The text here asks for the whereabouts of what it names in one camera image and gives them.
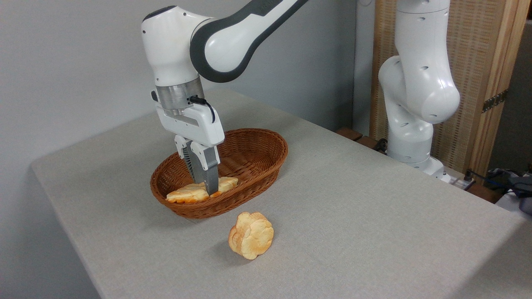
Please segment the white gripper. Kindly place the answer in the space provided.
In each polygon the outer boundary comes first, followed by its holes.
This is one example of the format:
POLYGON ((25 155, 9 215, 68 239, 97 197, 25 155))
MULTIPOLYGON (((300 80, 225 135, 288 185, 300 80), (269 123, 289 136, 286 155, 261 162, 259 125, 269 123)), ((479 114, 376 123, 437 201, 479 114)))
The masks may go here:
POLYGON ((155 107, 163 127, 176 134, 175 145, 179 156, 184 160, 194 183, 205 182, 207 193, 216 193, 219 189, 220 163, 216 146, 225 138, 218 112, 215 108, 193 104, 185 108, 182 115, 173 115, 159 103, 156 103, 155 107), (202 151, 202 165, 192 151, 192 141, 206 146, 202 151))

